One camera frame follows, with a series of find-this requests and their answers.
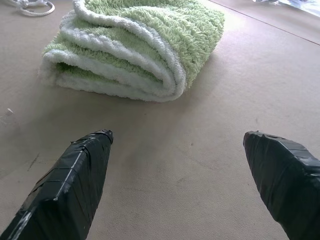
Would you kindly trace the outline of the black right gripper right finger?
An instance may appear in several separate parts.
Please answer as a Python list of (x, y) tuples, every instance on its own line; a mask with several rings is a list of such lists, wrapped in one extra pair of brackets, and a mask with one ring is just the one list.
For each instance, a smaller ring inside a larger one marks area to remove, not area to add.
[(259, 131), (246, 132), (243, 146), (260, 197), (289, 240), (320, 240), (320, 160)]

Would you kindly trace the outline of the green and white fluffy towel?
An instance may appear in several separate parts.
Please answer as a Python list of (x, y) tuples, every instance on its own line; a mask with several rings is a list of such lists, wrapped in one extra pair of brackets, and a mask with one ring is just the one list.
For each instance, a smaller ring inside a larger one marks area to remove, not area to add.
[(73, 0), (44, 48), (47, 85), (143, 100), (179, 98), (221, 40), (225, 16), (200, 0)]

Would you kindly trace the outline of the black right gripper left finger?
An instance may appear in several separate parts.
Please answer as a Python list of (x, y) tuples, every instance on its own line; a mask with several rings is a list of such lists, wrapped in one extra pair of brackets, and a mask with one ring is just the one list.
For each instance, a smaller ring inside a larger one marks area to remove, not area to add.
[(0, 240), (86, 240), (103, 195), (111, 130), (71, 142), (35, 184)]

